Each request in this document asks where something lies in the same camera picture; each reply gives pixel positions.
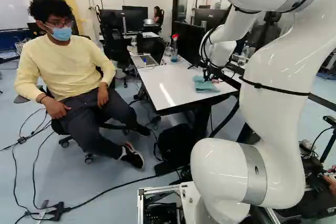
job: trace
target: whiteboard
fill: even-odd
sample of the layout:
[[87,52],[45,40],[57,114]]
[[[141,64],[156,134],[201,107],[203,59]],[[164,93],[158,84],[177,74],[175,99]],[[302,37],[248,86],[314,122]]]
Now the whiteboard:
[[26,0],[0,0],[0,30],[27,28]]

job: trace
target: man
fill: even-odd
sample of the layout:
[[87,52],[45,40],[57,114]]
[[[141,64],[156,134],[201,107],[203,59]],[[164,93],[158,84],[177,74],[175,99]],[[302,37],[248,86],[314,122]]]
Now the man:
[[[99,133],[99,119],[114,118],[142,135],[150,135],[148,128],[137,123],[134,110],[109,88],[116,73],[113,63],[89,39],[71,35],[73,15],[64,0],[33,0],[29,12],[47,34],[24,45],[16,91],[43,104],[84,152],[142,168],[144,160],[130,143],[120,146]],[[53,97],[36,88],[38,77]]]

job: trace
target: black sneaker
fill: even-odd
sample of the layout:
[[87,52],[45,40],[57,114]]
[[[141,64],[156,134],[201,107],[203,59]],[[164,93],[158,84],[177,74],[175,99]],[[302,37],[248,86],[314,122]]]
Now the black sneaker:
[[134,149],[132,144],[124,143],[122,149],[123,151],[119,159],[130,163],[138,169],[141,169],[144,166],[145,160],[142,155]]
[[139,134],[143,135],[143,136],[150,136],[151,135],[150,129],[141,125],[141,124],[137,125],[135,131],[138,132]]

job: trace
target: floor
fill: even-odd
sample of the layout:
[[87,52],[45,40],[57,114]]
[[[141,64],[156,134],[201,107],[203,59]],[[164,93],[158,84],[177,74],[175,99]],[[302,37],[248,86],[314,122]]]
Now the floor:
[[[1,54],[0,57],[9,57],[9,54]],[[0,65],[2,80],[0,80],[0,148],[14,143],[18,139],[18,130],[23,121],[34,111],[42,108],[35,102],[24,104],[14,104],[16,93],[13,89],[16,70],[1,70],[13,68],[16,63],[6,63]],[[122,82],[117,81],[116,90],[127,101],[133,100],[133,95],[137,93],[137,85],[130,81],[128,88],[124,88]],[[324,81],[316,78],[313,86],[313,93],[336,102],[336,82]],[[235,99],[228,99],[213,107],[213,124],[216,126],[232,109]],[[148,111],[150,117],[154,116],[149,104],[134,103],[132,105],[138,114],[141,123],[148,123]],[[336,113],[330,111],[310,100],[302,113],[299,122],[299,137],[301,140],[314,138],[328,125],[322,120],[322,116]],[[23,135],[28,135],[43,120],[44,113],[37,113],[23,128]],[[184,122],[183,115],[164,116],[160,122],[158,135],[163,129],[172,125]],[[217,137],[235,141],[243,126],[244,119],[239,114],[222,129]],[[17,196],[19,202],[33,210],[33,184],[31,181],[31,171],[37,148],[51,129],[31,138],[24,145],[15,149],[15,156],[18,161]],[[36,166],[36,187],[37,205],[45,199],[49,199],[50,205],[59,201],[64,201],[67,206],[79,204],[99,192],[120,185],[135,179],[145,178],[154,175],[153,166],[157,160],[153,157],[153,144],[155,138],[141,137],[136,133],[123,136],[121,132],[103,130],[102,133],[117,143],[130,141],[134,144],[146,159],[146,166],[143,171],[135,170],[128,164],[117,162],[107,158],[97,158],[91,165],[86,165],[83,161],[84,154],[81,149],[72,141],[67,149],[58,145],[60,137],[53,134],[42,147],[40,157]],[[326,132],[317,142],[317,152],[321,155],[331,132]],[[336,164],[336,153],[332,150],[326,161],[329,167]],[[0,153],[0,223],[14,223],[24,210],[16,206],[13,197],[14,162],[10,151]],[[176,174],[168,174],[160,178],[146,180],[127,187],[111,191],[99,199],[76,209],[62,217],[61,223],[93,223],[99,220],[100,223],[136,223],[137,222],[137,189],[149,186],[165,186],[177,179]],[[329,218],[320,220],[319,223],[333,223],[336,219]],[[35,221],[25,218],[20,223],[30,224]]]

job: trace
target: hand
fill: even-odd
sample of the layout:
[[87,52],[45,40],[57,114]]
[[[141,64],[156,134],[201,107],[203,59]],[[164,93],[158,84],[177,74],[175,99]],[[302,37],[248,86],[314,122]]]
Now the hand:
[[335,173],[336,172],[336,165],[333,165],[331,169],[328,170],[328,173]]
[[71,110],[70,107],[65,104],[54,100],[51,97],[45,97],[42,100],[42,104],[46,107],[48,114],[52,119],[60,119],[66,116],[67,110]]
[[100,83],[98,89],[98,107],[103,107],[109,101],[108,85],[105,82]]
[[329,183],[329,189],[331,190],[332,194],[336,196],[336,180],[329,176],[324,176],[323,178]]

